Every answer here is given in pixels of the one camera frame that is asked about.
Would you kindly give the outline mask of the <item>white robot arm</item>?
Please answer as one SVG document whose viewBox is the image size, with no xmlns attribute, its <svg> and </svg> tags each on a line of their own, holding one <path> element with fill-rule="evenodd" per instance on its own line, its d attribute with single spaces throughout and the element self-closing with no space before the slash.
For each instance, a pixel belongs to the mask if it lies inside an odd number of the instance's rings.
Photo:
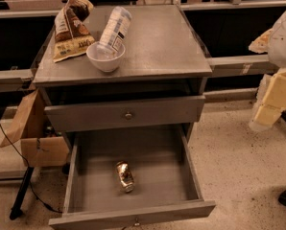
<svg viewBox="0 0 286 230">
<path fill-rule="evenodd" d="M 249 46 L 255 53 L 267 53 L 279 70 L 265 75 L 259 84 L 249 126 L 254 131 L 271 128 L 286 110 L 286 11 Z"/>
</svg>

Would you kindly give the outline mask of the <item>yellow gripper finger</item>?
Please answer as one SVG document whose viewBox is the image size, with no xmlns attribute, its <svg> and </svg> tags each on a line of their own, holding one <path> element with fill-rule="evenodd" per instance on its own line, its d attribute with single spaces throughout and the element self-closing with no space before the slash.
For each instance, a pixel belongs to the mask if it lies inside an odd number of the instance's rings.
<svg viewBox="0 0 286 230">
<path fill-rule="evenodd" d="M 268 42 L 272 29 L 267 30 L 258 38 L 256 38 L 249 46 L 249 50 L 257 54 L 266 53 L 268 51 Z"/>
<path fill-rule="evenodd" d="M 286 68 L 281 68 L 273 76 L 263 76 L 249 122 L 250 129 L 264 131 L 271 128 L 285 110 Z"/>
</svg>

